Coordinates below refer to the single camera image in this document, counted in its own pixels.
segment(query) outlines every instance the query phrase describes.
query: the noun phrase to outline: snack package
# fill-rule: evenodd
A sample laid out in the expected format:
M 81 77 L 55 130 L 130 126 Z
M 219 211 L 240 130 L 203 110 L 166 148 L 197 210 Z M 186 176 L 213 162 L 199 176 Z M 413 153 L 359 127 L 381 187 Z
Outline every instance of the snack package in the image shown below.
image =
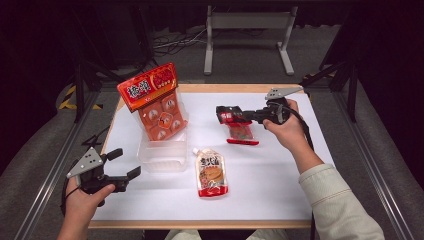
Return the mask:
M 212 149 L 193 149 L 196 158 L 199 197 L 214 197 L 228 192 L 224 157 Z
M 219 123 L 228 127 L 227 142 L 243 145 L 258 145 L 259 141 L 253 137 L 250 124 L 242 116 L 239 106 L 217 106 L 216 116 Z
M 151 141 L 167 140 L 187 124 L 178 102 L 177 86 L 173 63 L 141 73 L 117 86 Z

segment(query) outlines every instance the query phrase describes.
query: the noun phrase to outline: person's right hand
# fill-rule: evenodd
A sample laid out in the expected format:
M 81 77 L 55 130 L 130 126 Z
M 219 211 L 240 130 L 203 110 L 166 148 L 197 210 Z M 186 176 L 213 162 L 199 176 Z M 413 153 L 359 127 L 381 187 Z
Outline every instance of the person's right hand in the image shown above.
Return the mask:
M 287 99 L 289 107 L 294 111 L 298 112 L 299 108 L 297 102 L 291 99 Z M 272 132 L 278 139 L 278 141 L 287 148 L 289 151 L 293 151 L 296 147 L 304 147 L 306 143 L 305 133 L 303 132 L 302 125 L 299 119 L 290 114 L 289 119 L 282 125 L 273 123 L 272 121 L 265 119 L 263 125 L 267 130 Z

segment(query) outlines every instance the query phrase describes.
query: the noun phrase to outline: table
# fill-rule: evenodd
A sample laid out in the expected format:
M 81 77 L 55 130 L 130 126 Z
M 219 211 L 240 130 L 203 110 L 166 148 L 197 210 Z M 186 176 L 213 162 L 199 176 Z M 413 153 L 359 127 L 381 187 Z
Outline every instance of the table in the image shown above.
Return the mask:
M 275 137 L 259 124 L 252 125 L 252 130 L 260 141 L 259 145 L 228 144 L 225 140 L 225 132 L 215 116 L 215 106 L 221 103 L 228 103 L 228 106 L 238 103 L 242 109 L 245 108 L 243 110 L 249 110 L 247 107 L 259 109 L 265 106 L 264 97 L 272 87 L 293 86 L 297 85 L 180 84 L 180 100 L 186 108 L 189 107 L 187 109 L 192 110 L 189 111 L 190 118 L 187 126 L 188 151 L 191 152 L 193 146 L 211 147 L 224 155 L 229 193 L 214 199 L 199 198 L 194 173 L 195 156 L 188 155 L 189 162 L 184 172 L 158 174 L 143 171 L 139 177 L 130 182 L 127 192 L 115 193 L 106 199 L 106 204 L 97 210 L 89 227 L 308 228 L 311 208 L 297 182 L 299 173 L 288 150 L 281 147 Z M 208 97 L 211 96 L 215 97 L 212 103 L 201 100 L 209 100 Z M 241 101 L 246 96 L 249 96 L 251 101 Z M 298 101 L 300 114 L 310 127 L 317 154 L 326 163 L 333 163 L 307 95 L 295 93 L 287 98 Z M 194 112 L 193 108 L 196 108 L 196 104 L 208 110 L 199 108 Z M 141 130 L 137 131 L 139 127 L 130 126 L 132 124 L 135 125 L 136 122 L 131 119 L 128 109 L 121 100 L 108 133 L 104 151 L 109 152 L 122 147 L 124 155 L 105 165 L 105 172 L 109 175 L 122 175 L 139 165 L 136 148 L 137 141 L 140 139 L 137 138 L 138 132 Z M 196 133 L 195 130 L 199 128 L 204 130 Z M 246 178 L 243 174 L 255 174 L 257 178 Z

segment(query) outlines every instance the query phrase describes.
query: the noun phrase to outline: red meat package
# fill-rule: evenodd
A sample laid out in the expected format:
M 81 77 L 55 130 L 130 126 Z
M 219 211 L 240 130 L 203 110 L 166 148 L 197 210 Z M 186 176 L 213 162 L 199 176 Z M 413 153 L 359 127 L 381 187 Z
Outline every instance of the red meat package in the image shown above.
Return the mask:
M 117 86 L 151 141 L 169 139 L 187 124 L 178 102 L 177 87 L 173 63 L 141 73 Z

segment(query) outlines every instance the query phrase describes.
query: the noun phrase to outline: gray carpet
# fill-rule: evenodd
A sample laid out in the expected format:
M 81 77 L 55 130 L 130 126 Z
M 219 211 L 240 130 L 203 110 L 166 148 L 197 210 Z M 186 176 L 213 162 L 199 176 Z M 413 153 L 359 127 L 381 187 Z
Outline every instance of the gray carpet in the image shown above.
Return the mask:
M 215 38 L 213 73 L 203 75 L 205 45 L 186 47 L 175 55 L 157 57 L 158 63 L 174 62 L 181 82 L 186 83 L 299 83 L 308 73 L 317 72 L 338 27 L 294 29 L 289 42 L 288 53 L 293 63 L 294 76 L 284 73 L 282 61 L 275 42 L 276 31 L 265 31 L 252 37 L 240 32 L 223 32 Z M 322 79 L 306 90 L 311 94 L 312 106 L 322 128 L 334 162 L 348 184 L 362 202 L 368 213 L 382 226 L 386 239 L 400 239 L 402 233 L 393 227 L 394 221 L 387 214 L 375 183 L 369 176 L 364 156 L 353 137 L 351 126 L 344 117 L 345 109 L 339 107 L 334 93 L 325 86 Z M 63 99 L 58 97 L 58 106 Z M 98 134 L 110 124 L 118 94 L 114 84 L 105 84 L 97 99 L 103 104 L 102 110 L 91 110 L 80 133 L 69 151 L 61 176 L 71 162 L 85 152 L 81 143 Z M 378 115 L 369 103 L 366 93 L 359 85 L 357 100 L 357 124 L 366 145 L 370 149 L 378 168 L 398 203 L 402 217 L 407 222 L 415 239 L 424 239 L 423 222 L 424 196 L 421 188 L 412 178 L 403 159 L 385 131 Z M 40 187 L 60 154 L 75 118 L 75 110 L 59 110 L 50 122 L 43 126 L 15 156 L 0 178 L 0 239 L 13 239 L 25 220 Z M 29 239 L 54 239 L 62 222 L 60 213 L 60 192 L 63 178 L 53 185 L 49 200 L 35 219 Z M 291 239 L 309 239 L 309 230 L 288 230 Z M 90 230 L 89 239 L 141 239 L 141 232 L 134 230 Z

